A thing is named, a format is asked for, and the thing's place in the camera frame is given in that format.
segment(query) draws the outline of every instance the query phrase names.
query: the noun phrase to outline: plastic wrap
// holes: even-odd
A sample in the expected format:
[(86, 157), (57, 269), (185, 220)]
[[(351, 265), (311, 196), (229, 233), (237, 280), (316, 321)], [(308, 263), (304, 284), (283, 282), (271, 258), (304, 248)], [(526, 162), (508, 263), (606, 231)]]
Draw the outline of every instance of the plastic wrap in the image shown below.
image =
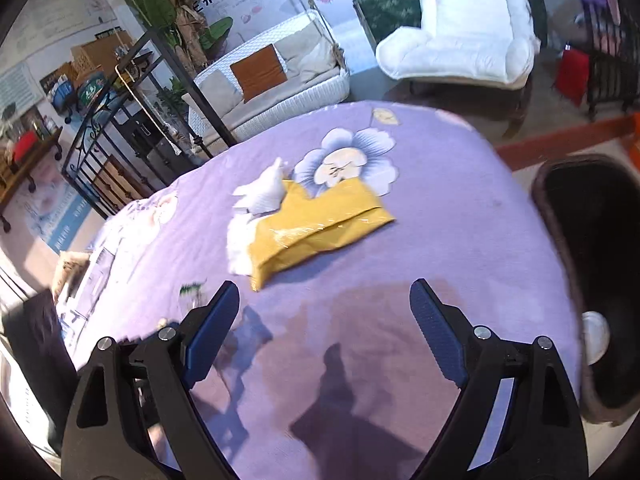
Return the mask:
[(358, 178), (343, 180), (314, 199), (300, 184), (284, 184), (280, 211), (258, 223), (249, 245), (254, 290), (274, 273), (351, 244), (394, 220)]

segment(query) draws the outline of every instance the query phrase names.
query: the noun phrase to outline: wicker chair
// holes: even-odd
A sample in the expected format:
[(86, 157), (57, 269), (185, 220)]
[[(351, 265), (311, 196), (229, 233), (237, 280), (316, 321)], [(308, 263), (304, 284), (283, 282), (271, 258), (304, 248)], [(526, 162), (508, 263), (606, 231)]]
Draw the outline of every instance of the wicker chair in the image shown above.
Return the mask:
[[(196, 84), (199, 84), (214, 70), (220, 70), (229, 81), (241, 91), (240, 85), (230, 69), (232, 63), (250, 56), (268, 44), (302, 30), (313, 20), (320, 20), (320, 15), (315, 10), (308, 10), (307, 12), (285, 20), (269, 30), (265, 30), (261, 34), (258, 34), (258, 36), (238, 46), (233, 51), (225, 54), (206, 70), (198, 74), (194, 81)], [(341, 68), (338, 75), (277, 103), (275, 106), (249, 119), (247, 122), (240, 124), (231, 130), (231, 133), (240, 142), (247, 140), (282, 121), (344, 101), (349, 95), (349, 90), (349, 71)], [(206, 146), (210, 146), (220, 138), (215, 130), (212, 129), (209, 122), (202, 120), (191, 109), (189, 110), (189, 125), (194, 132), (204, 138)]]

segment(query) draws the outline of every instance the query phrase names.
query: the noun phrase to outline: white flower pattern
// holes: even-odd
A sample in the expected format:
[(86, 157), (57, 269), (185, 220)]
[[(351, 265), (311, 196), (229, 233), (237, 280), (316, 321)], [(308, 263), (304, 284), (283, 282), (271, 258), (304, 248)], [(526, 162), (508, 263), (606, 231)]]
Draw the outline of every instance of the white flower pattern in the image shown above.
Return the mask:
[(321, 148), (312, 150), (296, 164), (293, 180), (319, 196), (347, 178), (359, 177), (378, 196), (389, 192), (398, 170), (384, 155), (395, 141), (383, 130), (366, 128), (350, 132), (334, 128), (324, 136)]

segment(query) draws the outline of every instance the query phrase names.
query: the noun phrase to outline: red object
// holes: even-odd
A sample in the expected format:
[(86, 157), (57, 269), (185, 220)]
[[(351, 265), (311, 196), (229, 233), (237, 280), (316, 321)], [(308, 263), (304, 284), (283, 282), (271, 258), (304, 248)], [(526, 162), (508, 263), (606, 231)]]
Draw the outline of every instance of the red object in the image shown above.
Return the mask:
[(38, 136), (33, 130), (24, 133), (14, 146), (14, 162), (20, 163), (24, 156), (31, 151), (31, 148), (38, 142)]
[(580, 106), (589, 81), (589, 56), (576, 48), (562, 52), (556, 75), (556, 89), (576, 106)]
[(640, 171), (640, 114), (634, 114), (634, 119), (636, 122), (636, 134), (634, 135), (634, 142), (629, 148), (629, 158)]

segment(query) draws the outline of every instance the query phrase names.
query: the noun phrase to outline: metal screw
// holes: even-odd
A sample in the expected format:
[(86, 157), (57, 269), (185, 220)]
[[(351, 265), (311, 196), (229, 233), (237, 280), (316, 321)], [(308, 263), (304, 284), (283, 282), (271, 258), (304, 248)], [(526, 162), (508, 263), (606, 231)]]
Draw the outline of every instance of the metal screw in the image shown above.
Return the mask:
[(554, 345), (553, 341), (551, 341), (551, 339), (549, 339), (546, 335), (540, 336), (538, 338), (538, 344), (540, 345), (540, 348), (545, 350), (553, 348)]
[(162, 339), (162, 341), (169, 341), (175, 336), (175, 328), (172, 326), (165, 326), (160, 332), (158, 332), (158, 337)]
[(474, 328), (474, 334), (476, 334), (476, 337), (478, 339), (489, 339), (491, 337), (491, 330), (489, 330), (485, 326), (480, 325)]
[(106, 350), (110, 346), (111, 346), (110, 337), (103, 337), (102, 339), (100, 339), (100, 341), (98, 341), (98, 350)]

